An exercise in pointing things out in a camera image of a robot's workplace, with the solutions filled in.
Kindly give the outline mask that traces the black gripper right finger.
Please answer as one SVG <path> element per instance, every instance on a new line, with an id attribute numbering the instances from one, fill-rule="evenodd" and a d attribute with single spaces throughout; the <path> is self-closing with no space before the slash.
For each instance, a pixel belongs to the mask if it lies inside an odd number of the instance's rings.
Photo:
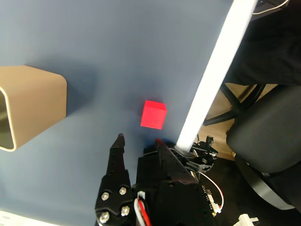
<path id="1" fill-rule="evenodd" d="M 156 139 L 159 168 L 163 177 L 152 207 L 155 226 L 214 226 L 215 219 L 202 185 L 171 152 Z"/>

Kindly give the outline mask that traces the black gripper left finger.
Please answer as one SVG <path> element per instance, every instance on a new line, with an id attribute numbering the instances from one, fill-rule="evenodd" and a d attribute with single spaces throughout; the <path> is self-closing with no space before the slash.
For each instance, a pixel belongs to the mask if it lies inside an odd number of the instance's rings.
<path id="1" fill-rule="evenodd" d="M 96 225 L 135 226 L 134 195 L 124 165 L 125 139 L 122 133 L 110 148 L 106 174 L 95 203 Z"/>

